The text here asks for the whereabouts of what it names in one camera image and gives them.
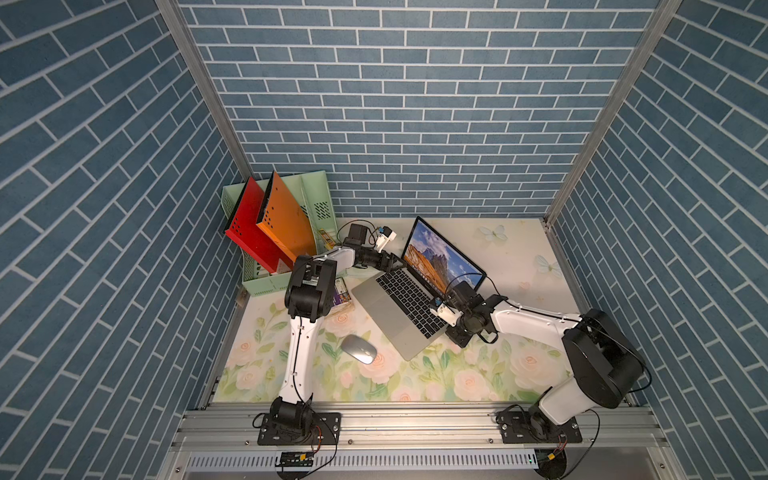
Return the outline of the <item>silver wireless mouse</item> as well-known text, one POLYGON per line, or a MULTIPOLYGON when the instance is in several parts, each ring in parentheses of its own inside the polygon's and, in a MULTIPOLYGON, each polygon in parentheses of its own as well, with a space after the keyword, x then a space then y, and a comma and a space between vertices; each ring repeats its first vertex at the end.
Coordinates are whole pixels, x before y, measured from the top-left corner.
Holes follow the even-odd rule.
POLYGON ((350 334, 343 338, 341 349, 365 365, 372 364, 378 355, 378 351, 373 344, 355 334, 350 334))

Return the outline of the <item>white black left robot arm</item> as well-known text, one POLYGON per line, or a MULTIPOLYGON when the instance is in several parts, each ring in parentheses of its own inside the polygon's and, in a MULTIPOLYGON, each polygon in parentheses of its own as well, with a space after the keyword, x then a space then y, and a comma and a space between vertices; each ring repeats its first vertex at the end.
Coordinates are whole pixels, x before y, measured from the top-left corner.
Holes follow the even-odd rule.
POLYGON ((381 272, 401 269, 399 257, 384 250, 395 238, 396 233, 387 226, 371 231, 352 223, 341 244, 325 253, 296 259, 284 297, 290 317, 288 360, 283 385, 265 416, 266 428, 297 433, 300 438, 322 431, 311 407, 307 377, 319 327, 334 306, 337 273, 353 267, 381 272))

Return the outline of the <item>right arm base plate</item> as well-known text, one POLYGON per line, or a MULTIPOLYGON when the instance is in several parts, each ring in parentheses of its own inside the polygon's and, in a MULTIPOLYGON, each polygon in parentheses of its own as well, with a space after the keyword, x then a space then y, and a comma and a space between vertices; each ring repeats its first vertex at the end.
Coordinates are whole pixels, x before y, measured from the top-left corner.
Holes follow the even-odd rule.
POLYGON ((512 404, 495 413, 495 423, 501 430, 504 444, 583 442, 574 417, 562 425, 557 425, 544 416, 538 405, 525 409, 522 405, 512 404))

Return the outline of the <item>silver laptop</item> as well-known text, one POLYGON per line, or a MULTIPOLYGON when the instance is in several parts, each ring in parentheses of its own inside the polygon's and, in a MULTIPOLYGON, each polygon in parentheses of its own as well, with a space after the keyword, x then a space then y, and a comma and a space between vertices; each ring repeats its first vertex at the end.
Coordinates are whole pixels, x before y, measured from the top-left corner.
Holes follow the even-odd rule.
POLYGON ((374 275, 352 296, 401 357, 411 360, 448 327, 430 312, 430 302, 462 281, 477 291, 486 272, 421 217, 398 259, 403 268, 374 275))

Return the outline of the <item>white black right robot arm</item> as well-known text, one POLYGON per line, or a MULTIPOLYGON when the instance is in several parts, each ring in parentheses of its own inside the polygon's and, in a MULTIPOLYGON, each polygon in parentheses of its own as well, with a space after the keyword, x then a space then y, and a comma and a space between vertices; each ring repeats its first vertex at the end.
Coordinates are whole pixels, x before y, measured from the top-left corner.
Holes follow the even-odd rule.
POLYGON ((446 335, 464 348, 473 337, 492 344, 499 335, 513 334, 565 353, 571 376, 552 384, 512 424, 496 414, 496 422, 521 434, 505 433, 506 443, 565 441, 562 427, 593 408, 615 409, 632 392, 645 360, 607 313, 557 314, 513 303, 499 293, 483 297, 468 282, 448 287, 432 299, 430 312, 446 321, 446 335))

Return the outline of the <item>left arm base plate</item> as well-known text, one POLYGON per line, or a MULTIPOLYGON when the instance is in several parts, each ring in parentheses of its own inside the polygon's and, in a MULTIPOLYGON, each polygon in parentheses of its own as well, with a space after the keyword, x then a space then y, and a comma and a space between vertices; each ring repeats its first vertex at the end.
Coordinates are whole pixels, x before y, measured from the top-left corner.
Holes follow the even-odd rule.
POLYGON ((277 397, 257 427, 260 446, 337 445, 341 430, 340 412, 316 412, 310 404, 277 397))

